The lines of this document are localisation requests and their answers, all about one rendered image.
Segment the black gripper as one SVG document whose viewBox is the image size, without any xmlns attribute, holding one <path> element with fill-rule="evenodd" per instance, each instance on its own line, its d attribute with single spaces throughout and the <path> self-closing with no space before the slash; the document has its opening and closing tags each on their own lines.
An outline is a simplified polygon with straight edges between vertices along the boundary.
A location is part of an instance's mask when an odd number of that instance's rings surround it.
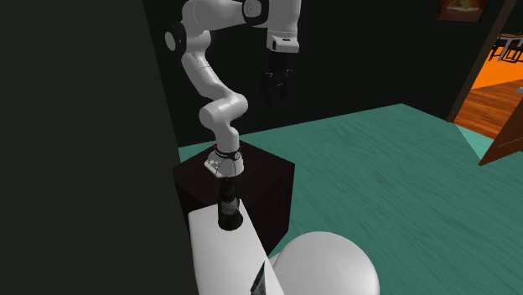
<svg viewBox="0 0 523 295">
<path fill-rule="evenodd" d="M 267 104 L 271 102 L 273 84 L 279 84 L 279 97 L 285 100 L 293 87 L 290 78 L 294 70 L 294 54 L 270 51 L 267 56 L 267 72 L 261 78 L 260 90 Z"/>
</svg>

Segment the dark robot stand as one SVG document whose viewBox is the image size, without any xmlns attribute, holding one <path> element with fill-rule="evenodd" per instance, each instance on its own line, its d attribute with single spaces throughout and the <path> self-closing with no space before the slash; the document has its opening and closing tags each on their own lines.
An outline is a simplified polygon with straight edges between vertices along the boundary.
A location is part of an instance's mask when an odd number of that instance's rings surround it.
<svg viewBox="0 0 523 295">
<path fill-rule="evenodd" d="M 267 254 L 287 234 L 293 195 L 295 164 L 247 142 L 240 142 L 244 171 L 232 179 L 238 197 Z M 204 166 L 214 149 L 173 168 L 173 180 L 184 217 L 218 202 L 219 180 Z"/>
</svg>

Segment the dark green flat box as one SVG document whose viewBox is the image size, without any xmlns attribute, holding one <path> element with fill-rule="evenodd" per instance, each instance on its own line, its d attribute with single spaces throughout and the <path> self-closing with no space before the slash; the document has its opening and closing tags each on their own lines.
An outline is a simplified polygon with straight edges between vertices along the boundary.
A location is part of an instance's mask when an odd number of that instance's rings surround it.
<svg viewBox="0 0 523 295">
<path fill-rule="evenodd" d="M 267 295 L 267 287 L 265 281 L 265 263 L 261 264 L 261 267 L 251 285 L 250 292 L 251 295 Z"/>
</svg>

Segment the brown wooden door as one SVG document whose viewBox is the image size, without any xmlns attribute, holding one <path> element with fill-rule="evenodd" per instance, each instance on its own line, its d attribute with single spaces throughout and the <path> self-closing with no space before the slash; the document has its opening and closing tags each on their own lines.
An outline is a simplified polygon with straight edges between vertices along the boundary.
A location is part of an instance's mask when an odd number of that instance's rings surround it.
<svg viewBox="0 0 523 295">
<path fill-rule="evenodd" d="M 481 158 L 479 166 L 523 150 L 523 101 L 514 109 L 499 134 Z"/>
</svg>

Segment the white dining table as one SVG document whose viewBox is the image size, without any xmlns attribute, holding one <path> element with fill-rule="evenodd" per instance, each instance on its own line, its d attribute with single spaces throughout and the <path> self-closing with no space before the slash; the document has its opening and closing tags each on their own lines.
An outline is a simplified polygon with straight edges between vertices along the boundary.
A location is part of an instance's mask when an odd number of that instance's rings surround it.
<svg viewBox="0 0 523 295">
<path fill-rule="evenodd" d="M 500 56 L 498 58 L 498 61 L 501 61 L 505 54 L 508 52 L 508 48 L 510 47 L 510 44 L 512 42 L 517 41 L 517 46 L 521 47 L 523 46 L 523 34 L 522 35 L 515 35 L 515 34 L 500 34 L 498 37 L 498 40 L 504 40 L 505 46 L 503 47 Z"/>
</svg>

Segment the dark chair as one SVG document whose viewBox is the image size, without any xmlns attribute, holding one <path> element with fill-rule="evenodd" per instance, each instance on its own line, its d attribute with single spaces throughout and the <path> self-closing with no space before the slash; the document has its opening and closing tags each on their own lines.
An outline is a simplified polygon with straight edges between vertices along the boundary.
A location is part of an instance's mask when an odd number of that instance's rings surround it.
<svg viewBox="0 0 523 295">
<path fill-rule="evenodd" d="M 510 45 L 507 49 L 503 61 L 510 63 L 517 63 L 520 61 L 520 57 L 523 54 L 523 45 Z"/>
</svg>

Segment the framed wall picture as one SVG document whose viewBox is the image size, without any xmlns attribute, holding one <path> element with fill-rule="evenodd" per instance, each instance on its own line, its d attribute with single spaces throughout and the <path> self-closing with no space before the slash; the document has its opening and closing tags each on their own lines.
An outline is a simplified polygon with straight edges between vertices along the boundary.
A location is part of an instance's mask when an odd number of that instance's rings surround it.
<svg viewBox="0 0 523 295">
<path fill-rule="evenodd" d="M 440 0 L 436 21 L 476 23 L 488 0 Z"/>
</svg>

